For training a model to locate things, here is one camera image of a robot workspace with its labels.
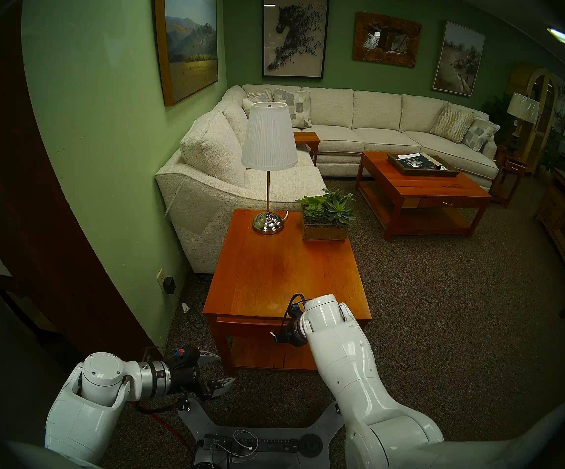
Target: table lamp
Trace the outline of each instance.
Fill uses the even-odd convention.
[[[269,211],[269,172],[286,170],[297,164],[289,107],[284,102],[257,102],[247,122],[241,162],[253,170],[267,171],[267,211],[259,213],[252,227],[271,235],[284,227],[284,220]]]
[[[508,154],[514,156],[517,151],[517,142],[519,141],[523,121],[536,124],[536,119],[539,115],[539,103],[534,99],[530,99],[529,97],[522,96],[521,94],[514,92],[513,97],[511,98],[511,103],[508,105],[506,112],[517,117],[517,127],[513,132],[512,141],[506,146]]]

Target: silver lamp base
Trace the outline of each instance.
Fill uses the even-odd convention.
[[[254,217],[252,228],[263,235],[273,235],[284,228],[284,220],[273,211],[264,211]]]

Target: dark wooden door frame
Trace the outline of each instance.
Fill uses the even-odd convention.
[[[21,9],[17,0],[0,14],[0,258],[85,356],[139,360],[153,343],[80,228],[41,140],[24,73]]]

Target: white lamp shade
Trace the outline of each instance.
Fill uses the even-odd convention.
[[[261,171],[286,170],[297,164],[289,106],[284,102],[257,102],[247,122],[241,162]]]
[[[522,121],[535,124],[539,114],[539,103],[534,99],[514,92],[506,112]]]

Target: book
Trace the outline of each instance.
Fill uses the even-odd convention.
[[[441,165],[419,153],[401,154],[398,163],[410,170],[438,170]]]

